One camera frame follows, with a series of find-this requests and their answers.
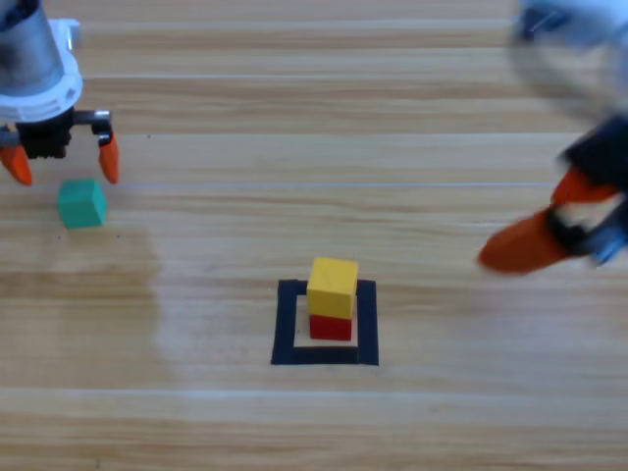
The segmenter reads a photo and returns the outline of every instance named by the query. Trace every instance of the gray cylinder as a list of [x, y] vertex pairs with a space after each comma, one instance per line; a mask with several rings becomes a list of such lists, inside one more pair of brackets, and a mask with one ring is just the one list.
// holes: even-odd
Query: gray cylinder
[[64, 69], [41, 2], [17, 3], [15, 8], [22, 8], [17, 23], [7, 24], [8, 12], [0, 12], [0, 94], [28, 96], [56, 85]]

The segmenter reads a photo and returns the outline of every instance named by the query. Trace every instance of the red cube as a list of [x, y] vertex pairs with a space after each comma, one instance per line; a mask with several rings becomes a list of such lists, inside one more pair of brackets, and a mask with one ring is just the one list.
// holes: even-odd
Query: red cube
[[310, 338], [350, 341], [351, 324], [351, 319], [310, 315]]

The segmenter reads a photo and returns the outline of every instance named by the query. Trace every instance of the green cube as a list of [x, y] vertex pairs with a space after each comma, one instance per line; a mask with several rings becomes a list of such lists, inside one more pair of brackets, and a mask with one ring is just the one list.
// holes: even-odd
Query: green cube
[[66, 228], [95, 228], [105, 222], [107, 199], [94, 180], [65, 180], [59, 189], [57, 209]]

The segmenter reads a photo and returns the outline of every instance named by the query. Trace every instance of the yellow cube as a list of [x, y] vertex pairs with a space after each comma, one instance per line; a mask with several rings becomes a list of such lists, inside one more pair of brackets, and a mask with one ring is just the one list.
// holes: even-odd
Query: yellow cube
[[351, 319], [357, 290], [357, 263], [315, 258], [307, 283], [307, 309], [311, 315]]

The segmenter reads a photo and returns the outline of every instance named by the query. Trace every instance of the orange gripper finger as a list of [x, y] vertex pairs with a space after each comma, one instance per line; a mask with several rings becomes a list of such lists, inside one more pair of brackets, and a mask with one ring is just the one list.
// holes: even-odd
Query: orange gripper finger
[[111, 142], [100, 147], [100, 168], [109, 183], [118, 182], [118, 161], [120, 160], [120, 150], [116, 136], [111, 134]]
[[559, 263], [571, 255], [552, 236], [547, 209], [493, 235], [480, 251], [478, 262], [492, 271], [527, 275]]
[[30, 165], [23, 147], [5, 147], [0, 149], [0, 160], [2, 160], [2, 165], [14, 179], [26, 186], [32, 185]]
[[610, 184], [596, 185], [575, 168], [570, 168], [551, 196], [557, 205], [567, 203], [601, 203], [618, 193]]

